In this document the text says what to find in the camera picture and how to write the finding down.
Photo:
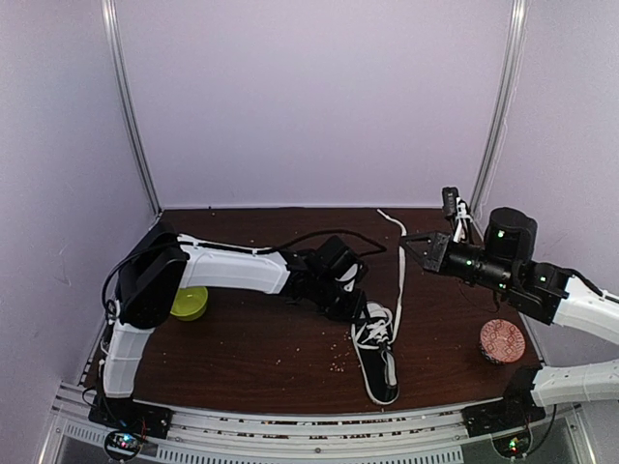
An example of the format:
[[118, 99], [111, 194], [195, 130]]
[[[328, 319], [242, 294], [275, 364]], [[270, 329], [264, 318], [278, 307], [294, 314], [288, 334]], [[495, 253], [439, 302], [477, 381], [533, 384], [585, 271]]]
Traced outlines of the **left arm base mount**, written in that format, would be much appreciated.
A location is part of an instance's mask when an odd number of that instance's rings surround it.
[[147, 438], [165, 439], [172, 416], [169, 408], [136, 402], [132, 398], [108, 398], [97, 394], [88, 420]]

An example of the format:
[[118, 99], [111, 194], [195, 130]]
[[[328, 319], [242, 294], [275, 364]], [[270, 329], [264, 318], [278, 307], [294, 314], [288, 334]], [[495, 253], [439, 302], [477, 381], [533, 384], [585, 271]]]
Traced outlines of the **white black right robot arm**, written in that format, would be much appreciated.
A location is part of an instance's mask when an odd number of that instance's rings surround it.
[[[618, 341], [618, 298], [582, 273], [533, 259], [537, 222], [509, 207], [493, 210], [484, 241], [475, 246], [438, 231], [401, 237], [399, 243], [427, 272], [451, 276], [494, 292], [519, 313], [546, 325]], [[518, 425], [533, 407], [615, 400], [618, 362], [518, 369], [496, 405], [502, 425]]]

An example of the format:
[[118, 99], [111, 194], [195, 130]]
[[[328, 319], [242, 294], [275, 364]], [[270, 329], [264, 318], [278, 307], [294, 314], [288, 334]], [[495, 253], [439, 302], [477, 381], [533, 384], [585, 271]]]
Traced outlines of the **black white canvas sneaker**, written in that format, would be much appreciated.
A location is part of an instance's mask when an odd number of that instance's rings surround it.
[[398, 247], [398, 298], [391, 311], [378, 302], [367, 302], [361, 318], [351, 324], [351, 341], [362, 372], [370, 401], [384, 407], [399, 396], [394, 344], [401, 322], [406, 277], [406, 257]]

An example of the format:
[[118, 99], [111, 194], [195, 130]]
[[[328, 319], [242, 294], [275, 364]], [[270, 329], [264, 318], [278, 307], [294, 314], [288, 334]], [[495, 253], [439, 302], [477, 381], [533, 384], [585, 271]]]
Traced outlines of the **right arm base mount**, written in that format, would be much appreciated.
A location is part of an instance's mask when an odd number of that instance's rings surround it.
[[499, 399], [463, 408], [461, 415], [468, 437], [496, 434], [543, 420], [545, 407], [535, 402], [532, 391], [537, 374], [544, 369], [519, 367]]

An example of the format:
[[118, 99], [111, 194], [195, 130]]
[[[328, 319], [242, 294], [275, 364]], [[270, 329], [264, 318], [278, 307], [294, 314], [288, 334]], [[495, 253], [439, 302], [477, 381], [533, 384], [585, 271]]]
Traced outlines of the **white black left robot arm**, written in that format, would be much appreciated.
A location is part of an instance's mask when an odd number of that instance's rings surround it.
[[169, 316], [182, 289], [224, 288], [308, 300], [327, 318], [355, 322], [367, 298], [357, 282], [365, 264], [339, 236], [318, 248], [292, 244], [249, 248], [162, 233], [144, 238], [110, 273], [114, 293], [102, 294], [111, 335], [103, 354], [103, 415], [119, 429], [139, 410], [129, 398], [149, 337]]

